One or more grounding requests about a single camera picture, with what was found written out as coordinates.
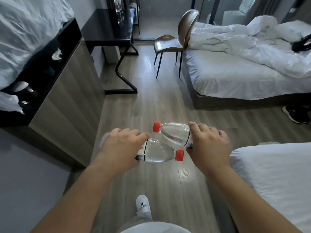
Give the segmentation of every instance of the chair backrest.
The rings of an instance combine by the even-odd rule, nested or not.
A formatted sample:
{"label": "chair backrest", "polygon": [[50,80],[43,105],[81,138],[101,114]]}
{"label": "chair backrest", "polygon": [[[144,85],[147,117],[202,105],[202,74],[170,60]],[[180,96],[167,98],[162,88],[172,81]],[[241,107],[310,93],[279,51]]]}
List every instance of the chair backrest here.
{"label": "chair backrest", "polygon": [[198,17],[197,10],[188,10],[178,24],[178,41],[184,48],[188,46],[192,27]]}

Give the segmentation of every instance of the chair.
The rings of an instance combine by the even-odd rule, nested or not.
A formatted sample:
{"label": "chair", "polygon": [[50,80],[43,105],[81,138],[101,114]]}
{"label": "chair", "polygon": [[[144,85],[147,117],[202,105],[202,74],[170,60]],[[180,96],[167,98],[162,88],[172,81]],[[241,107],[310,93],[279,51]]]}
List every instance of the chair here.
{"label": "chair", "polygon": [[155,40],[155,43],[153,46],[155,49],[156,56],[155,56],[155,62],[153,63],[153,67],[155,66],[158,54],[161,53],[156,78],[158,78],[163,53],[165,53],[165,52],[176,52],[176,61],[175,61],[175,65],[176,65],[177,64],[178,52],[181,52],[181,54],[180,54],[180,65],[179,65],[179,76],[178,76],[178,78],[180,78],[180,70],[181,70],[181,61],[182,61],[182,57],[183,57],[183,50],[185,50],[188,46],[192,27],[193,27],[193,25],[196,22],[198,17],[199,17],[199,12],[197,10],[188,10],[183,15],[183,17],[181,18],[181,20],[178,24],[178,37],[177,38],[175,38],[171,35],[163,35],[161,37],[158,37]]}

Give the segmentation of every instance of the cabinet door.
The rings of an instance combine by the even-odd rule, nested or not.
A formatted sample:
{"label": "cabinet door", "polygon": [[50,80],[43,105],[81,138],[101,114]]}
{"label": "cabinet door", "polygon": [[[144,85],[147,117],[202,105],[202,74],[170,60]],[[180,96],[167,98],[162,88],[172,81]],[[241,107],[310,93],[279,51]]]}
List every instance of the cabinet door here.
{"label": "cabinet door", "polygon": [[29,126],[87,166],[103,102],[104,90],[82,40]]}

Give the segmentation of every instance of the bed frame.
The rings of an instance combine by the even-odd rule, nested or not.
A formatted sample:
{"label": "bed frame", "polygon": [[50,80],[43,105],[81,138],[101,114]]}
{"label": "bed frame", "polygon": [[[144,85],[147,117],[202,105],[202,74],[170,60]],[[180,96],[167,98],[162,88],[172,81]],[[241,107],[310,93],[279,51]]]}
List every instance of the bed frame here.
{"label": "bed frame", "polygon": [[235,98],[217,98],[211,96],[203,96],[196,92],[190,79],[189,71],[184,59],[182,61],[182,72],[186,81],[193,105],[195,109],[204,108],[254,108],[254,107],[268,107],[276,105],[309,105],[311,103],[311,93],[303,94],[287,94],[281,96],[274,96],[260,100],[243,100]]}

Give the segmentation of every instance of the desk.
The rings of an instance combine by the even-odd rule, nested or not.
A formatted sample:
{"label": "desk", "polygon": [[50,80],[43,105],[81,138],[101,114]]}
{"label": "desk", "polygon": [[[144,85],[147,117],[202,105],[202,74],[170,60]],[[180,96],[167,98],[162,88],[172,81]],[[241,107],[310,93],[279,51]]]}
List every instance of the desk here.
{"label": "desk", "polygon": [[[137,88],[118,71],[124,56],[138,55],[138,51],[133,44],[134,14],[134,9],[126,9],[119,13],[110,9],[96,9],[81,30],[90,53],[95,46],[125,47],[125,51],[117,63],[115,72],[131,89],[105,90],[106,95],[137,93]],[[128,52],[130,47],[135,52]]]}

